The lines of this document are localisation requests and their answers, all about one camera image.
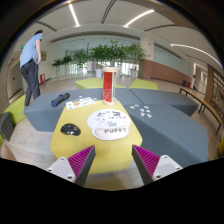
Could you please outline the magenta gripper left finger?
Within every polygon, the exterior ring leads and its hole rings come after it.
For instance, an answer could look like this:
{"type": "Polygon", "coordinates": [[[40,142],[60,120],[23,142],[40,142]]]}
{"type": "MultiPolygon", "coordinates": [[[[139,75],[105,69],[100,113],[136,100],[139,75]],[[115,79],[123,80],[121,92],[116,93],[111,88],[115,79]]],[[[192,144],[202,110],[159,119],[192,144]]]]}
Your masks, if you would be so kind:
{"type": "Polygon", "coordinates": [[[47,168],[47,171],[83,187],[95,156],[95,146],[92,145],[69,158],[60,157],[47,168]]]}

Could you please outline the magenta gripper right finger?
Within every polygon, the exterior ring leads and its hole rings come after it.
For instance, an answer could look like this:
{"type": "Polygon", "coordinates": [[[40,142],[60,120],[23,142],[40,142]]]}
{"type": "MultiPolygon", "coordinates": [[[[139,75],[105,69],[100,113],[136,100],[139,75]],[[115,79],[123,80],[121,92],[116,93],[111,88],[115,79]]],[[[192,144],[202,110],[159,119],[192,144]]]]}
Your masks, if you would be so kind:
{"type": "Polygon", "coordinates": [[[182,169],[168,155],[158,156],[137,145],[132,145],[132,156],[145,185],[182,169]]]}

